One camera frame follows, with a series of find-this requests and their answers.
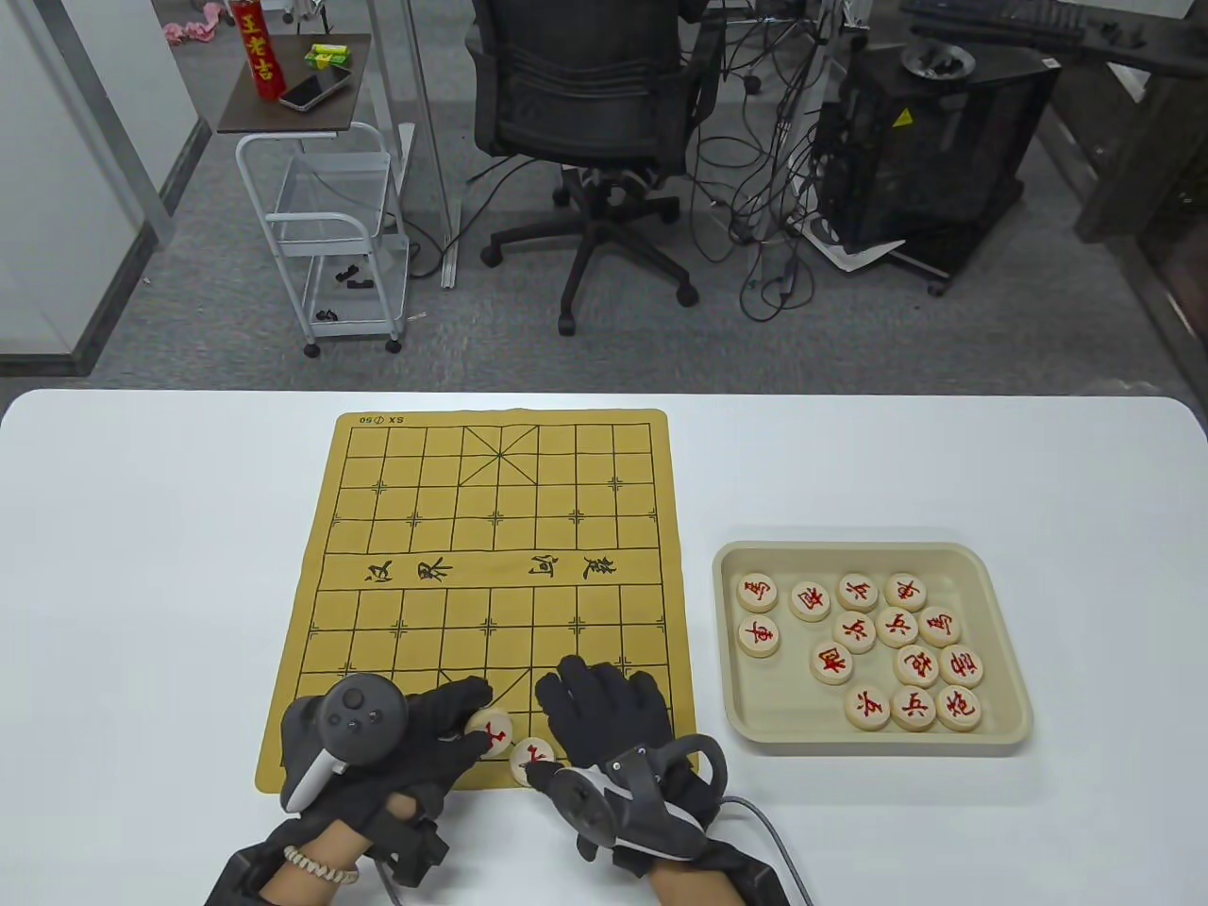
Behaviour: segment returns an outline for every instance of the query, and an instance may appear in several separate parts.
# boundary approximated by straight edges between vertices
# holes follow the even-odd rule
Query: smartphone
[[[295,85],[285,92],[280,101],[290,110],[304,114],[348,85],[352,77],[352,70],[343,66],[320,69],[301,85]]]

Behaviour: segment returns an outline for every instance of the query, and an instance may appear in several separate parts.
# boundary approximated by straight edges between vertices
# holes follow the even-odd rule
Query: white bracelet
[[[332,884],[355,884],[361,873],[356,869],[329,869],[326,865],[320,865],[314,859],[303,855],[297,847],[285,847],[285,861],[290,865],[302,869],[302,871],[308,875],[314,875],[316,878],[321,878]]]

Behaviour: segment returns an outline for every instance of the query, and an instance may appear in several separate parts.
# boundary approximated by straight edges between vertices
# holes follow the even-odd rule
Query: beige tray
[[[734,629],[748,615],[736,587],[747,573],[776,580],[779,598],[768,611],[780,628],[780,649],[767,658],[743,654]],[[856,730],[843,716],[843,696],[856,679],[881,686],[888,695],[901,684],[894,676],[892,651],[877,641],[855,655],[853,678],[842,686],[819,683],[809,672],[809,652],[831,638],[836,615],[843,610],[835,594],[840,576],[864,573],[879,588],[894,573],[913,573],[927,585],[928,604],[951,609],[964,625],[962,643],[970,645],[986,669],[974,691],[982,704],[981,725],[956,733],[939,721],[927,732],[908,733],[894,721],[876,732]],[[788,594],[802,580],[831,592],[831,612],[818,623],[792,615]],[[734,730],[782,754],[819,755],[1006,755],[1032,732],[1032,705],[1015,660],[1011,639],[981,559],[954,544],[806,544],[737,541],[713,562],[718,600],[726,715]],[[919,640],[929,650],[934,646]],[[940,679],[930,691],[942,687]]]

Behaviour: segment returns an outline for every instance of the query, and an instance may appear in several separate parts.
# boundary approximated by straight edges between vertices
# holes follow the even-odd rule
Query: floor
[[[389,10],[395,4],[379,4]],[[163,21],[197,18],[187,0],[156,0]],[[365,27],[360,4],[332,2],[335,25]],[[484,164],[474,147],[474,70],[463,47],[470,0],[416,0],[441,163],[451,190],[474,210],[498,173],[466,188]],[[397,13],[388,31],[400,35]],[[408,71],[401,36],[396,71]],[[801,48],[786,47],[782,63]],[[233,30],[190,45],[176,59],[202,116],[215,122],[243,65]],[[765,80],[776,80],[761,70]],[[742,88],[722,86],[704,133],[742,129]],[[750,104],[768,134],[778,99]],[[509,254],[488,271],[477,257],[492,230],[550,210],[554,168],[534,164],[499,191],[461,244],[457,288],[413,283],[400,355],[379,341],[329,343],[318,360],[302,339],[233,163],[233,140],[215,137],[176,214],[174,243],[156,254],[91,377],[0,381],[0,412],[43,385],[585,393],[751,394],[1086,394],[1192,395],[1108,254],[1070,227],[1074,196],[1034,145],[1021,176],[1023,204],[943,298],[893,267],[856,277],[809,252],[817,283],[805,308],[768,324],[743,318],[737,291],[745,254],[707,265],[686,219],[645,227],[693,273],[701,303],[681,309],[674,286],[615,251],[597,254],[577,300],[579,335],[557,335],[557,300],[573,252],[548,243]],[[743,149],[734,146],[736,157]],[[722,156],[724,149],[716,153]],[[273,159],[265,162],[269,167]],[[418,159],[405,209],[435,228],[430,161]],[[702,170],[702,178],[708,175]],[[721,172],[718,178],[733,176]],[[674,191],[687,198],[684,185]],[[713,252],[725,236],[708,211],[693,225]],[[419,252],[419,266],[431,260]]]

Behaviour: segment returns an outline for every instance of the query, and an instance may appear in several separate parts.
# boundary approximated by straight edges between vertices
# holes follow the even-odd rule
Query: xiangqi board
[[[646,670],[675,733],[696,731],[667,417],[343,416],[256,786],[281,789],[290,702],[349,673],[379,673],[407,693],[486,675],[515,737],[553,743],[533,686],[568,654]],[[515,786],[509,753],[460,786]]]

